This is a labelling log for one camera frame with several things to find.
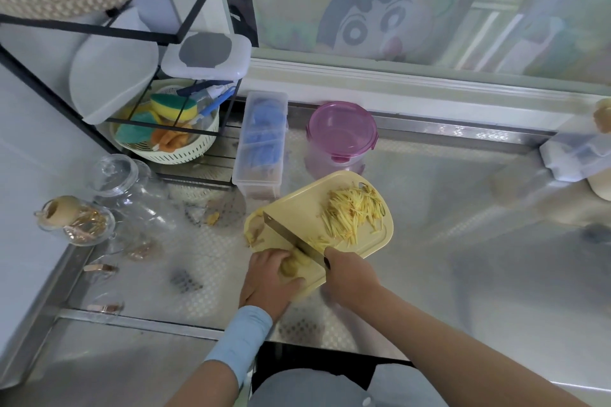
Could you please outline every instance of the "cartoon face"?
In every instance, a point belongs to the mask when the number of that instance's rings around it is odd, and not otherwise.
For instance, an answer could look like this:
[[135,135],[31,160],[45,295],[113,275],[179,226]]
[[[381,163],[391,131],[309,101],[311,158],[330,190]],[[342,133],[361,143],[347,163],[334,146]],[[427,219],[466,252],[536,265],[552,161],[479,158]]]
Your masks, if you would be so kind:
[[432,12],[414,0],[373,0],[371,10],[353,6],[340,23],[332,53],[404,61],[432,30]]

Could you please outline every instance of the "cartoon character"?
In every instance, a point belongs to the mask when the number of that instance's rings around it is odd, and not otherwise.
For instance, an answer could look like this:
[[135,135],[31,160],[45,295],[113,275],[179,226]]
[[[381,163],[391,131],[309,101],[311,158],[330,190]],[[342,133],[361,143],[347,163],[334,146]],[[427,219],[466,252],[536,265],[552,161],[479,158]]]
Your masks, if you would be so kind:
[[406,61],[431,33],[432,18],[418,0],[331,0],[318,25],[316,51]]

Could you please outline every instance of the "wristband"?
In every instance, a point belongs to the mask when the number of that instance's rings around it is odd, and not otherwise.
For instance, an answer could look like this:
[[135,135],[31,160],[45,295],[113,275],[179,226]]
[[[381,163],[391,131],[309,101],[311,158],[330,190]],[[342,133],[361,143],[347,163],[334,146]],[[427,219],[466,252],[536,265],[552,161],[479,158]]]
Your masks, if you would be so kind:
[[260,307],[241,307],[204,362],[219,361],[229,366],[240,388],[272,324],[270,315]]

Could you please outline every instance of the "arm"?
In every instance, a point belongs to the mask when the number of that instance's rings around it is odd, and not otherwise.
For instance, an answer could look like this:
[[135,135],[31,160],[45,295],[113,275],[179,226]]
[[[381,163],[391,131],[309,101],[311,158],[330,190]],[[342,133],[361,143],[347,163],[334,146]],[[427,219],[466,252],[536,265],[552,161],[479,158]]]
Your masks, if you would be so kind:
[[266,249],[250,258],[240,293],[240,309],[206,361],[180,387],[165,407],[231,407],[248,368],[304,279],[280,284],[280,261],[290,253]]
[[406,303],[352,252],[327,248],[331,296],[383,334],[450,407],[586,404],[522,365]]

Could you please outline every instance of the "cartoon eye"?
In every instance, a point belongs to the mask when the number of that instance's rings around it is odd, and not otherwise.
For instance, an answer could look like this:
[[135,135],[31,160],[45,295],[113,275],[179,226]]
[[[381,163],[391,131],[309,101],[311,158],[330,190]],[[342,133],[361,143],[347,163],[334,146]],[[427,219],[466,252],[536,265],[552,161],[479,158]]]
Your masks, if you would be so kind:
[[367,38],[367,26],[361,20],[352,20],[346,24],[342,37],[348,45],[359,45]]
[[405,19],[405,9],[401,6],[388,10],[380,21],[380,30],[386,33],[388,30],[396,28]]

